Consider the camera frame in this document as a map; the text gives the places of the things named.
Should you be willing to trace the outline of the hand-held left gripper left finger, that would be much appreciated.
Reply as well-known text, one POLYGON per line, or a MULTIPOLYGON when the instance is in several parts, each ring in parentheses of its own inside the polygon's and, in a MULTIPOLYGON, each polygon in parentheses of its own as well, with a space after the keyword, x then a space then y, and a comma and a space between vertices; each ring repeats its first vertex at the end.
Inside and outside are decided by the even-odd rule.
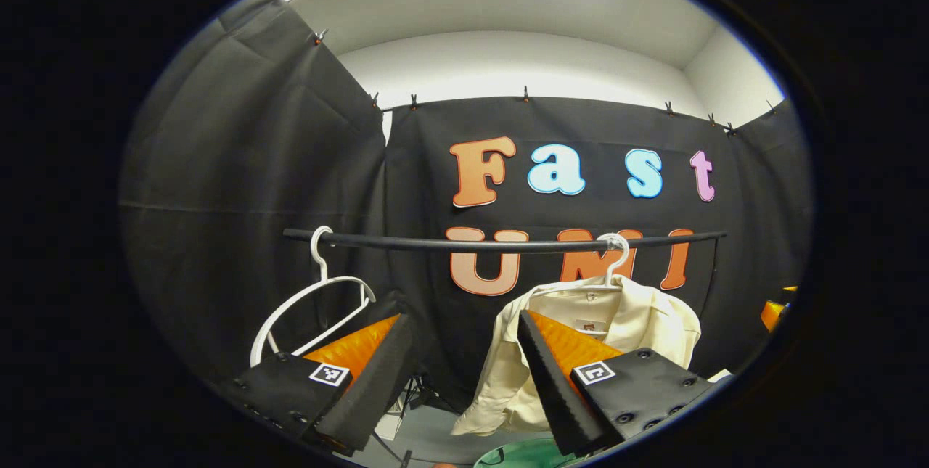
POLYGON ((269 356, 221 394, 276 434, 351 456, 414 375, 415 338, 414 319, 397 313, 304 356, 269 356))

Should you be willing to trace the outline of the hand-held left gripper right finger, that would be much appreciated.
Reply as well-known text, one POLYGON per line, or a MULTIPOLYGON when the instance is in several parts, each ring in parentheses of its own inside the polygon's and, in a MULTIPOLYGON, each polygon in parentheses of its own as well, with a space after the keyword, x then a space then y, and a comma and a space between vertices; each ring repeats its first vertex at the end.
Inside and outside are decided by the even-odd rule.
POLYGON ((643 347, 620 352, 534 311, 517 338, 555 444, 578 457, 647 434, 721 389, 643 347))

